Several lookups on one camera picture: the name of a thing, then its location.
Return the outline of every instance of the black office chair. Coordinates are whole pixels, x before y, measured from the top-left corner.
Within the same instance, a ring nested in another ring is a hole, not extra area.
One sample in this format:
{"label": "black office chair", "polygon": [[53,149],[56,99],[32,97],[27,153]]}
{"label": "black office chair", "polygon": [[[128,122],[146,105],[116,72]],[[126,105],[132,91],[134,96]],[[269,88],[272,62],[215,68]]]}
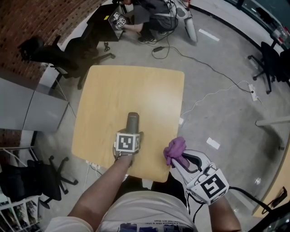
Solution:
{"label": "black office chair", "polygon": [[12,165],[3,165],[0,173],[0,187],[3,194],[9,197],[12,202],[21,201],[24,198],[44,194],[47,200],[39,200],[40,204],[49,209],[48,203],[51,200],[60,201],[62,199],[60,189],[64,194],[68,193],[64,189],[62,181],[68,184],[76,185],[74,182],[61,176],[64,163],[68,157],[62,160],[58,170],[53,164],[53,156],[49,158],[50,165],[42,161],[28,160],[28,167],[15,167]]}
{"label": "black office chair", "polygon": [[280,57],[279,54],[273,48],[271,48],[270,45],[262,42],[261,52],[263,56],[261,60],[258,60],[253,55],[248,56],[248,59],[254,59],[263,69],[262,72],[253,76],[253,80],[256,81],[259,76],[265,73],[269,85],[269,90],[266,91],[267,94],[272,92],[271,83],[273,83],[275,79],[277,82],[287,82],[287,84],[290,86],[289,78],[287,78],[287,76],[290,75],[290,70],[288,68],[288,62],[290,58],[289,51],[286,50],[281,52]]}
{"label": "black office chair", "polygon": [[64,51],[57,45],[60,36],[56,37],[52,45],[44,45],[40,37],[32,37],[18,48],[25,61],[51,63],[64,78],[79,77],[77,88],[82,89],[82,81],[92,65],[108,57],[115,58],[112,53],[98,56],[99,40],[93,27],[93,24],[88,24],[82,36],[71,39]]}

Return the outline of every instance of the table top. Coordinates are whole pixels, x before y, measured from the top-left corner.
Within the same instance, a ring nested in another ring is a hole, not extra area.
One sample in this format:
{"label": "table top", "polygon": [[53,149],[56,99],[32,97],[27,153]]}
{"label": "table top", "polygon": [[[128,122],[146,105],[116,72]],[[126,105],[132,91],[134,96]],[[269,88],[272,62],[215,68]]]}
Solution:
{"label": "table top", "polygon": [[128,113],[137,112],[144,138],[128,174],[165,182],[170,167],[163,149],[177,136],[183,88],[180,71],[92,66],[77,112],[72,153],[109,168],[115,161],[116,133],[126,127]]}
{"label": "table top", "polygon": [[[286,188],[287,191],[290,190],[290,181],[289,181],[289,175],[290,175],[290,136],[288,139],[288,144],[285,148],[285,154],[284,158],[281,162],[280,168],[277,171],[276,176],[274,177],[274,180],[269,187],[267,193],[265,194],[264,199],[262,200],[265,204],[269,204],[272,200],[276,199],[277,197],[280,196],[282,193],[283,187]],[[289,202],[290,196],[288,196],[278,205],[276,206],[279,207],[287,202]],[[262,214],[263,208],[261,206],[257,207],[254,210],[253,216],[263,218],[267,215],[267,213]]]}

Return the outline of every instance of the gray floor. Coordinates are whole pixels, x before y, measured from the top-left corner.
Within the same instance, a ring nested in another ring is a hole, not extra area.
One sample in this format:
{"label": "gray floor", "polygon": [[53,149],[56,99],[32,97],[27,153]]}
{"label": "gray floor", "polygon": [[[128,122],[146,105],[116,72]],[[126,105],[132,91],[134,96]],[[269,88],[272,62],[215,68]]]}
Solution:
{"label": "gray floor", "polygon": [[[197,31],[198,43],[193,46],[187,38],[184,26],[180,23],[176,31],[169,36],[171,46],[175,46],[181,53],[193,56],[209,63],[216,70],[231,77],[235,82],[242,80],[254,84],[259,101],[252,101],[249,93],[242,92],[237,87],[228,91],[221,91],[207,96],[198,103],[194,110],[183,116],[185,124],[179,129],[179,135],[186,139],[187,148],[204,152],[217,167],[221,168],[230,185],[245,189],[256,195],[263,196],[271,183],[282,159],[283,152],[278,151],[279,136],[284,142],[288,140],[290,127],[288,124],[274,127],[257,127],[256,120],[287,116],[290,114],[289,87],[284,83],[273,84],[272,93],[266,95],[263,79],[256,82],[252,76],[258,73],[257,67],[247,59],[254,54],[261,56],[258,50],[232,29],[197,11],[193,11],[194,24]],[[203,29],[220,40],[217,42],[198,32]],[[121,40],[109,43],[110,52],[116,55],[114,60],[108,59],[103,65],[134,65],[168,68],[185,73],[185,85],[182,112],[190,110],[194,103],[208,93],[215,93],[219,89],[227,89],[233,83],[213,72],[209,67],[193,60],[179,56],[174,50],[166,59],[154,59],[151,55],[153,47],[167,46],[166,40],[156,45],[141,45],[136,42],[137,35],[124,33]],[[164,57],[167,51],[155,54]],[[62,79],[61,86],[67,98],[77,113],[82,91],[77,90],[76,79]],[[242,82],[241,87],[248,89]],[[51,217],[65,216],[83,192],[88,165],[71,154],[75,118],[67,109],[57,133],[38,133],[37,147],[39,154],[45,160],[50,155],[56,157],[56,163],[68,156],[70,161],[65,167],[65,174],[79,180],[77,186],[69,186],[69,194],[64,195],[62,201],[51,202],[52,209],[40,208],[45,227]],[[208,137],[220,144],[215,149],[206,143]],[[180,175],[172,170],[175,178],[182,181]],[[85,189],[96,180],[96,173],[89,169]],[[259,219],[253,218],[251,212],[232,193],[227,194],[232,207],[241,221],[243,230],[247,231]],[[191,202],[192,214],[197,205]],[[199,231],[210,231],[209,213],[203,207],[196,217]]]}

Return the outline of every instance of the black pants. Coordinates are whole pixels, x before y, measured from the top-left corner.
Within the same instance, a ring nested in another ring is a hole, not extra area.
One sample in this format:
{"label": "black pants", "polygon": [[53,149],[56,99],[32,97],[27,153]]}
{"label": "black pants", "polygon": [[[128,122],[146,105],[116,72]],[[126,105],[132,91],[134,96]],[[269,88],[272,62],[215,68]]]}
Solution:
{"label": "black pants", "polygon": [[[114,199],[114,202],[126,193],[136,192],[136,191],[150,191],[148,188],[142,186],[142,179],[128,176],[127,179],[121,184],[119,191]],[[182,184],[176,180],[171,173],[166,182],[153,182],[151,191],[166,193],[168,195],[174,196],[181,200],[186,206],[186,200],[184,196],[184,189]]]}
{"label": "black pants", "polygon": [[166,32],[166,31],[172,31],[172,29],[166,29],[159,23],[156,19],[150,19],[149,22],[143,23],[143,28],[140,31],[140,34],[145,39],[154,39],[153,34],[150,30],[158,31],[158,32]]}

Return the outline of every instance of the purple cloth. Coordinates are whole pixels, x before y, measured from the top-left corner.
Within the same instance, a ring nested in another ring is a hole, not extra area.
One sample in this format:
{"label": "purple cloth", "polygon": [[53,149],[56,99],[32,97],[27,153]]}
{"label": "purple cloth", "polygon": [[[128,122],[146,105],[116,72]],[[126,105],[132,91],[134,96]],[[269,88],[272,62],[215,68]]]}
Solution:
{"label": "purple cloth", "polygon": [[171,165],[174,168],[174,165],[171,163],[172,158],[174,158],[183,166],[188,168],[189,167],[188,160],[182,157],[182,153],[184,152],[185,148],[186,144],[183,137],[177,137],[171,140],[168,147],[165,147],[163,151],[167,165]]}

